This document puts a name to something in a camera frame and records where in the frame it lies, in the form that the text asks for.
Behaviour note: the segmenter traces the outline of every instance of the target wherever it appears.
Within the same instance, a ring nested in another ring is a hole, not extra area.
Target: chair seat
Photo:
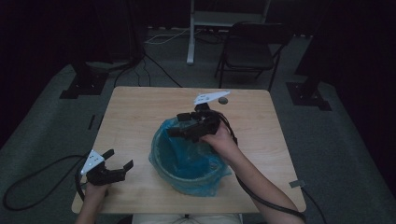
[[[267,45],[259,45],[242,39],[230,40],[225,51],[229,67],[256,68],[270,70],[274,67],[271,50]]]

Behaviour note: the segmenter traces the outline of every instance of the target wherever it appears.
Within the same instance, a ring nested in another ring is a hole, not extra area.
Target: person
[[[270,180],[268,180],[253,163],[244,155],[238,145],[233,141],[226,125],[222,122],[216,134],[207,134],[201,137],[201,141],[207,142],[233,169],[240,180],[257,196],[267,202],[280,205],[297,211],[293,201]],[[87,185],[84,203],[78,215],[76,224],[94,223],[101,208],[101,202],[105,197],[108,186]],[[294,215],[277,211],[252,199],[268,224],[302,224],[302,219]]]

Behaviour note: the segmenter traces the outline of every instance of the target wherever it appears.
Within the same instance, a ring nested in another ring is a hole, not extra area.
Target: white triangular marker
[[[204,104],[219,99],[222,96],[230,94],[230,91],[218,91],[213,93],[199,94],[194,100],[195,105]]]
[[[88,156],[87,161],[85,161],[84,166],[82,167],[81,174],[87,174],[91,169],[95,168],[99,163],[104,161],[101,155],[99,155],[95,150],[91,150],[90,155]]]

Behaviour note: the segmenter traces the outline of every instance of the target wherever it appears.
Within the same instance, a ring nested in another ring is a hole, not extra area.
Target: person's right arm
[[[216,134],[208,134],[201,139],[210,144],[220,154],[240,180],[257,196],[267,202],[298,211],[291,199],[268,180],[242,153],[231,138],[224,123],[220,124]],[[299,217],[277,211],[254,199],[252,200],[269,224],[304,223]]]

